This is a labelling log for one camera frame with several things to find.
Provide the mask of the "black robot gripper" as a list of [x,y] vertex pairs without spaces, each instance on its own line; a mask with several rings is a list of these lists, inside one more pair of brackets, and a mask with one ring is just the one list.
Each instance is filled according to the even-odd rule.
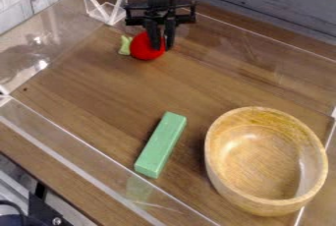
[[158,25],[165,24],[165,49],[169,50],[174,43],[176,25],[192,24],[196,21],[196,6],[194,1],[176,1],[168,7],[149,7],[145,3],[125,4],[125,24],[144,25],[149,44],[154,50],[161,47]]

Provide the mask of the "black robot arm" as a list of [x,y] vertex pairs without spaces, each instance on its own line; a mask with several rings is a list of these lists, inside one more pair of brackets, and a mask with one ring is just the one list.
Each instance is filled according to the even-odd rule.
[[177,0],[146,0],[140,4],[124,5],[125,24],[142,26],[149,45],[169,50],[174,44],[176,27],[196,22],[196,2]]

